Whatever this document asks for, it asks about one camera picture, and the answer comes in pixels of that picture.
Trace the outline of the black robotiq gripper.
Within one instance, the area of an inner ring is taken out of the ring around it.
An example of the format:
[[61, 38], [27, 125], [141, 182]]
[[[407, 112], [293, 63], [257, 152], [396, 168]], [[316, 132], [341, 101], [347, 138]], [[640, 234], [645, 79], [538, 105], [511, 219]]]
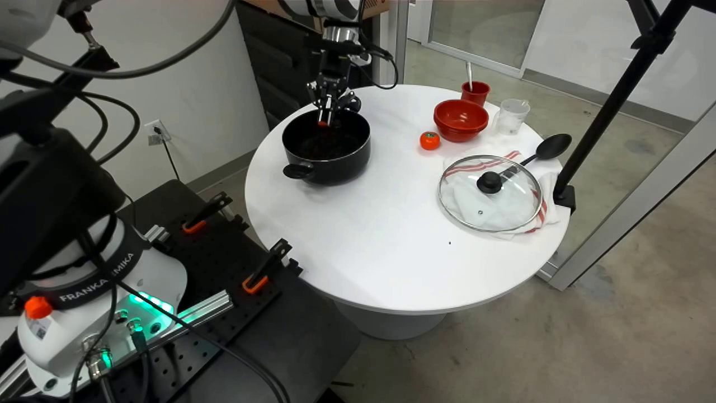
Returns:
[[374, 57], [359, 26], [327, 26], [319, 41], [309, 44], [316, 60], [316, 79], [306, 91], [319, 110], [327, 110], [324, 124], [334, 124], [338, 97], [347, 91], [353, 68], [369, 68]]

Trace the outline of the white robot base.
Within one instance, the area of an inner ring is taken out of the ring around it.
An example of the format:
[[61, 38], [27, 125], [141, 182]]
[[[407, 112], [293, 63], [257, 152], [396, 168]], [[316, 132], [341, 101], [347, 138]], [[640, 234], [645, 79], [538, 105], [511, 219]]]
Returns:
[[121, 218], [104, 218], [23, 283], [17, 337], [32, 384], [65, 400], [89, 370], [134, 353], [132, 334], [158, 340], [188, 290], [188, 269]]

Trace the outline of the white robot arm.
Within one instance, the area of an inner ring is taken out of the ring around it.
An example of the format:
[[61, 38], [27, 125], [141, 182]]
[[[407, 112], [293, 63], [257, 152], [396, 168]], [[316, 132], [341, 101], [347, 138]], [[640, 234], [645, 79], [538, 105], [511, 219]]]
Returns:
[[319, 76], [309, 84], [319, 124], [329, 125], [343, 95], [349, 87], [353, 68], [374, 63], [377, 48], [362, 37], [367, 0], [278, 0], [289, 17], [321, 21], [321, 38], [313, 45], [319, 54]]

